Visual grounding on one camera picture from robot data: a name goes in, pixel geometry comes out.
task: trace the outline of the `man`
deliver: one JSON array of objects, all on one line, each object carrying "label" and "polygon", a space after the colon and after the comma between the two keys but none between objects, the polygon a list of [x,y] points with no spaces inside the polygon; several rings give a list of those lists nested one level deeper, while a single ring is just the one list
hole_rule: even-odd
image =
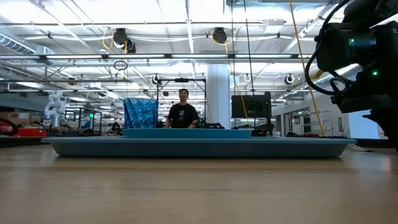
[{"label": "man", "polygon": [[180,102],[173,105],[166,120],[166,128],[196,128],[199,116],[196,109],[187,103],[189,92],[186,89],[178,91]]}]

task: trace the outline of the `ceiling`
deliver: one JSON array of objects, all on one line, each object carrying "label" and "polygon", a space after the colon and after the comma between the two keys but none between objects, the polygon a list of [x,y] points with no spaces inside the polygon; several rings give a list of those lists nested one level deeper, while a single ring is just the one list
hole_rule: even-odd
[{"label": "ceiling", "polygon": [[[111,35],[115,28],[126,28],[129,38],[136,47],[137,54],[299,54],[295,41],[295,28],[292,22],[288,1],[246,0],[246,13],[243,0],[34,0],[0,1],[0,34],[12,35],[19,42],[29,46],[45,46],[54,54],[122,54],[121,49],[111,45]],[[313,37],[335,4],[328,0],[294,1],[294,15],[303,54],[315,50]],[[332,22],[343,18],[343,10],[335,14]],[[223,27],[231,42],[229,45],[215,44],[208,34],[215,27]],[[18,54],[0,45],[2,54]],[[115,79],[118,73],[113,68],[115,60],[54,60],[52,64],[35,60],[0,60],[3,64],[0,77],[3,80],[76,80]],[[304,86],[300,78],[303,67],[299,59],[237,60],[174,60],[174,59],[130,59],[129,68],[118,74],[119,82],[101,83],[104,90],[129,90],[115,92],[125,97],[154,97],[156,92],[152,77],[160,78],[206,78],[209,63],[229,63],[231,74],[236,77],[236,88],[249,91],[253,76],[254,89],[284,90]],[[292,74],[297,77],[292,86],[284,83],[284,78]],[[87,90],[90,87],[81,83],[41,83],[43,89]],[[164,87],[170,90],[169,96],[161,96],[164,107],[177,99],[172,90],[179,88],[193,90],[191,98],[204,97],[200,84],[174,83]],[[26,85],[4,85],[2,88],[38,89]],[[97,92],[79,93],[80,98],[104,103]],[[278,99],[280,92],[275,92]],[[305,93],[299,92],[297,99]]]}]

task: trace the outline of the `column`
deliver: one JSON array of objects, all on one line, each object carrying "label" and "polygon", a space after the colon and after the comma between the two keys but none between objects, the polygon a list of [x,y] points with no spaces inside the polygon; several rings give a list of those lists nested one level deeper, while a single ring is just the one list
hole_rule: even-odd
[{"label": "column", "polygon": [[229,90],[229,65],[207,65],[207,109],[210,123],[220,123],[231,128],[231,96]]}]

